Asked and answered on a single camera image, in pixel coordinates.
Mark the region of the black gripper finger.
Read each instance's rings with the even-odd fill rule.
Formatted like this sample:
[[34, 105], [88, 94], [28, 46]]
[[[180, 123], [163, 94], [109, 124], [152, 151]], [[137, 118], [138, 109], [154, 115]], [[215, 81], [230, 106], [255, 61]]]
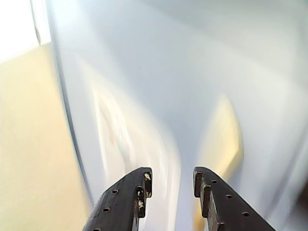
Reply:
[[152, 196], [152, 169], [140, 167], [108, 188], [85, 223], [84, 231], [137, 231]]
[[202, 217], [210, 231], [272, 231], [228, 183], [206, 167], [195, 167], [194, 196], [200, 199]]

